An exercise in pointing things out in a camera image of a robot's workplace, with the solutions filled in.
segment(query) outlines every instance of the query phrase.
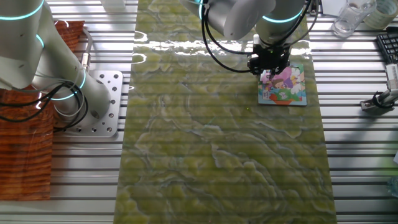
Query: metal mounting plate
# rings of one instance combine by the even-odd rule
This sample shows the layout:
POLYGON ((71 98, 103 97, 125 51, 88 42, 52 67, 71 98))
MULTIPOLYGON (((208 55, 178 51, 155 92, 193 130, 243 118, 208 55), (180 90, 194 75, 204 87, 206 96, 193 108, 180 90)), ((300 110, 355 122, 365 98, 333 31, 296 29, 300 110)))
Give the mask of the metal mounting plate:
POLYGON ((117 133, 123 87, 123 74, 119 71, 93 70, 90 71, 90 75, 104 83, 109 90, 111 102, 109 102, 108 112, 94 125, 86 127, 77 125, 62 133, 55 134, 55 137, 104 138, 112 137, 117 133))

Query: black cable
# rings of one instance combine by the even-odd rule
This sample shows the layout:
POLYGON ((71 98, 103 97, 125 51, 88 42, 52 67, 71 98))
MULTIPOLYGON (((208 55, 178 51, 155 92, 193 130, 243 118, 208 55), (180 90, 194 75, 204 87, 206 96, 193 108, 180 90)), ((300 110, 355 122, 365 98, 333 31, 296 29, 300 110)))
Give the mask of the black cable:
POLYGON ((372 98, 372 103, 375 105, 375 106, 377 106, 378 108, 380 108, 380 109, 391 109, 391 108, 393 108, 394 106, 395 106, 395 102, 392 102, 389 106, 384 106, 384 105, 381 105, 380 103, 379 103, 379 100, 377 99, 377 95, 379 94, 379 92, 377 91, 374 95, 373 95, 373 98, 372 98))
POLYGON ((41 97, 38 100, 29 102, 29 103, 1 103, 0 106, 8 106, 8 107, 24 107, 37 104, 38 102, 44 101, 46 98, 52 98, 62 87, 65 87, 67 83, 62 83, 61 85, 54 88, 50 93, 47 93, 45 96, 41 97))
POLYGON ((229 68, 228 66, 224 65, 222 62, 220 62, 213 54, 213 52, 211 51, 211 49, 209 48, 207 39, 206 39, 206 32, 205 32, 205 23, 207 22, 208 19, 208 9, 203 10, 202 12, 202 20, 201 20, 201 34, 203 37, 203 41, 205 43, 205 47, 207 49, 207 51, 209 52, 210 56, 212 57, 212 59, 217 62, 217 64, 231 72, 236 72, 236 73, 247 73, 250 72, 250 70, 236 70, 233 68, 229 68))
MULTIPOLYGON (((74 91, 74 93, 79 92, 81 94, 81 96, 83 96, 80 88, 78 88, 76 86, 75 89, 76 89, 76 91, 74 91)), ((78 108, 80 108, 80 106, 81 106, 80 99, 77 98, 76 100, 78 102, 78 108)), ((62 127, 62 128, 54 128, 54 132, 55 133, 63 131, 63 130, 68 129, 68 128, 72 128, 72 127, 76 126, 78 123, 80 123, 81 121, 83 121, 83 119, 86 117, 86 115, 88 113, 88 101, 87 101, 86 97, 84 97, 84 101, 85 101, 85 104, 86 104, 86 109, 85 109, 85 113, 83 114, 83 116, 80 117, 80 111, 79 111, 79 113, 74 117, 74 119, 68 125, 66 125, 65 127, 62 127)))
POLYGON ((314 17, 314 19, 313 19, 313 22, 312 22, 311 27, 308 29, 308 31, 307 31, 303 36, 301 36, 299 39, 297 39, 296 41, 294 41, 294 42, 292 42, 291 44, 289 44, 289 45, 288 45, 289 47, 293 46, 293 45, 296 44, 298 41, 304 39, 304 38, 311 32, 311 30, 312 30, 313 27, 315 26, 315 23, 316 23, 317 20, 318 20, 318 15, 319 15, 319 12, 318 12, 318 9, 317 9, 317 12, 316 12, 315 17, 314 17))
MULTIPOLYGON (((9 119, 9 118, 6 118, 6 117, 4 117, 4 116, 0 116, 0 119, 3 120, 3 121, 12 122, 12 123, 23 123, 23 122, 29 121, 29 120, 31 120, 31 119, 37 117, 39 114, 41 114, 41 112, 44 111, 44 109, 46 109, 47 105, 50 103, 50 101, 51 101, 51 99, 54 97, 54 95, 55 95, 62 87, 64 87, 65 85, 66 85, 66 84, 63 83, 62 85, 59 85, 58 87, 54 88, 54 90, 51 91, 51 92, 47 95, 48 99, 45 101, 45 103, 44 103, 44 105, 41 107, 41 109, 39 109, 38 112, 34 113, 33 115, 31 115, 31 116, 29 116, 29 117, 27 117, 27 118, 24 118, 24 119, 9 119)), ((13 104, 13 106, 8 106, 8 107, 23 107, 23 106, 15 106, 15 104, 13 104)))
MULTIPOLYGON (((78 97, 78 95, 77 95, 77 92, 79 91, 79 92, 81 93, 81 90, 80 90, 77 86, 73 86, 73 87, 70 89, 70 91, 72 92, 73 96, 74 96, 75 99, 76 99, 78 108, 80 108, 81 102, 80 102, 80 99, 79 99, 79 97, 78 97)), ((76 116, 72 119, 72 121, 70 122, 70 124, 74 123, 74 122, 77 120, 77 118, 78 118, 79 116, 80 116, 80 111, 79 111, 78 114, 76 114, 76 116)), ((65 129, 65 127, 64 127, 64 128, 54 127, 54 132, 56 133, 56 132, 62 131, 62 130, 64 130, 64 129, 65 129)))
POLYGON ((211 34, 211 31, 210 31, 210 28, 209 28, 209 24, 208 24, 208 19, 206 19, 205 25, 206 25, 207 34, 209 35, 210 39, 211 39, 219 48, 225 50, 226 52, 232 53, 232 54, 238 54, 238 55, 252 55, 252 54, 253 54, 253 52, 237 52, 237 51, 230 50, 230 49, 227 49, 226 47, 222 46, 221 44, 219 44, 219 43, 217 42, 217 40, 216 40, 216 39, 213 37, 213 35, 211 34))
POLYGON ((80 123, 81 121, 83 121, 83 119, 86 117, 86 115, 88 114, 88 101, 87 98, 85 97, 85 104, 86 104, 86 110, 85 113, 83 114, 83 116, 76 122, 74 122, 73 124, 69 124, 66 128, 71 128, 73 126, 76 126, 78 123, 80 123))
POLYGON ((47 100, 44 103, 43 107, 40 110, 38 110, 38 112, 36 112, 32 116, 29 116, 29 117, 24 118, 24 119, 9 119, 9 118, 3 117, 3 116, 0 116, 0 119, 3 120, 3 121, 13 122, 13 123, 23 123, 23 122, 29 121, 29 120, 37 117, 39 114, 41 114, 41 112, 43 112, 43 110, 47 107, 47 105, 49 103, 50 103, 50 100, 47 100))

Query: bolt hole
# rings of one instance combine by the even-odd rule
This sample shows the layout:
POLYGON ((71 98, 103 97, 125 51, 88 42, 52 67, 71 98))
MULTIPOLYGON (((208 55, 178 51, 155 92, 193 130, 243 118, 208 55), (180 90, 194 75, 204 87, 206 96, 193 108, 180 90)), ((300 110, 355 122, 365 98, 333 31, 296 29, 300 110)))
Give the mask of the bolt hole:
POLYGON ((90 111, 90 113, 91 113, 91 115, 92 115, 94 118, 96 118, 96 119, 99 119, 99 118, 100 118, 100 115, 98 114, 97 111, 92 110, 92 111, 90 111))

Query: metal slotted table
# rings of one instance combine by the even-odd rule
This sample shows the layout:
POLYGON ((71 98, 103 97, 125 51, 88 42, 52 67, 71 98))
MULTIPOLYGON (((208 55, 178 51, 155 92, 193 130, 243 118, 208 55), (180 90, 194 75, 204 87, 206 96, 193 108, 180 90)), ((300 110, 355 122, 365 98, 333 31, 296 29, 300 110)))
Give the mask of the metal slotted table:
MULTIPOLYGON (((94 39, 92 70, 119 70, 124 76, 115 138, 56 138, 51 201, 0 202, 0 223, 84 224, 113 222, 131 72, 136 0, 125 12, 106 13, 99 1, 48 0, 54 18, 84 20, 94 39)), ((323 127, 339 223, 398 223, 398 201, 385 183, 398 175, 392 159, 398 148, 398 110, 374 117, 359 102, 386 90, 384 64, 374 42, 378 34, 361 25, 348 39, 330 31, 321 16, 310 33, 323 127)), ((81 38, 81 57, 86 39, 81 38)))

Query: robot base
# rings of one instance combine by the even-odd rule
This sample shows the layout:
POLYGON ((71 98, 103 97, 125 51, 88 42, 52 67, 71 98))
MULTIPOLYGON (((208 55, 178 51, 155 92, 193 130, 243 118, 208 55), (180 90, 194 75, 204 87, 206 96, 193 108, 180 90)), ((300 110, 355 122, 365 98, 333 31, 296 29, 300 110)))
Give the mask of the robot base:
POLYGON ((74 138, 109 138, 113 137, 118 131, 119 111, 123 87, 123 74, 119 71, 90 71, 90 75, 104 83, 111 95, 109 110, 106 115, 91 126, 68 128, 62 133, 57 133, 54 137, 74 137, 74 138))
POLYGON ((394 110, 394 107, 388 108, 388 109, 382 109, 377 107, 374 103, 373 100, 366 100, 366 101, 361 101, 361 109, 364 112, 367 112, 371 115, 383 115, 387 112, 390 112, 394 110))

